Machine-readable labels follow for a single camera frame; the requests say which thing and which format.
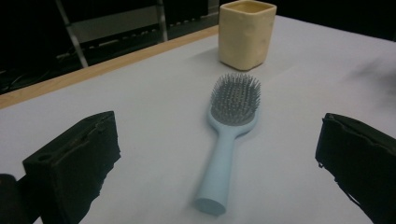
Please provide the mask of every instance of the table surface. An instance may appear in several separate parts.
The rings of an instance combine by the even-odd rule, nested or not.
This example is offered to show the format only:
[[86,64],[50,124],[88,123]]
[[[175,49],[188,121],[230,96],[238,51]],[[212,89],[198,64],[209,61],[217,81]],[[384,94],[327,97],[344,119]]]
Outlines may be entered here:
[[206,110],[218,78],[237,72],[219,62],[216,32],[0,98],[1,173],[21,178],[23,159],[113,110],[121,158],[81,223],[372,223],[315,151],[327,112],[396,136],[396,44],[277,16],[265,63],[248,71],[262,84],[259,123],[235,141],[228,210],[212,217],[191,205],[217,140]]

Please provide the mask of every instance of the wooden table edge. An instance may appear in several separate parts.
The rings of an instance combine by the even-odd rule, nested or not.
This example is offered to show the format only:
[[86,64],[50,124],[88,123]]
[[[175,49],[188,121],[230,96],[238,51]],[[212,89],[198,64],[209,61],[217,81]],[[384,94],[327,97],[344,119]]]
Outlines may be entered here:
[[116,70],[128,64],[140,62],[149,57],[190,44],[194,41],[216,35],[218,30],[218,26],[213,26],[189,35],[183,35],[182,37],[175,38],[146,49],[141,49],[118,58],[108,60],[103,63],[83,68],[60,77],[55,77],[23,89],[2,94],[0,95],[0,109],[36,98],[52,91],[57,91],[61,88],[79,83],[92,77],[100,76],[104,73]]

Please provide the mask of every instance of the cup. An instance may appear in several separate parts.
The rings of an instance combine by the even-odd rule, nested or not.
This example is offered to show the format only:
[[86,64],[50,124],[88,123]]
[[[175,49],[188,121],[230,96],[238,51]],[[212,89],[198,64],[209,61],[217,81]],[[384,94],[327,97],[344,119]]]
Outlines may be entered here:
[[265,61],[276,6],[239,0],[219,10],[219,60],[237,70],[249,70]]

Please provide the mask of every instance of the light blue hairbrush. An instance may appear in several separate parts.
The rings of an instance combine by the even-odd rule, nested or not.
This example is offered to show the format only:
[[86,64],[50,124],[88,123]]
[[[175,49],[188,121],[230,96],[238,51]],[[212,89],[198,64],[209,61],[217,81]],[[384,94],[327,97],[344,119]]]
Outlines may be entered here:
[[219,139],[195,198],[198,210],[219,216],[226,211],[236,137],[253,129],[260,103],[260,82],[246,74],[221,77],[212,92],[209,123]]

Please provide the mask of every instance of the hairbrush bristle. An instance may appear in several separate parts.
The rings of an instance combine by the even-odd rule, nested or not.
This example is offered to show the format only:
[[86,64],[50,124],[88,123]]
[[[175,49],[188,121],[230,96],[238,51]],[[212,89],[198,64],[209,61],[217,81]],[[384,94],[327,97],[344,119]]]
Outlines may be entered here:
[[260,82],[247,74],[221,77],[212,92],[211,114],[217,121],[232,126],[249,123],[260,103]]

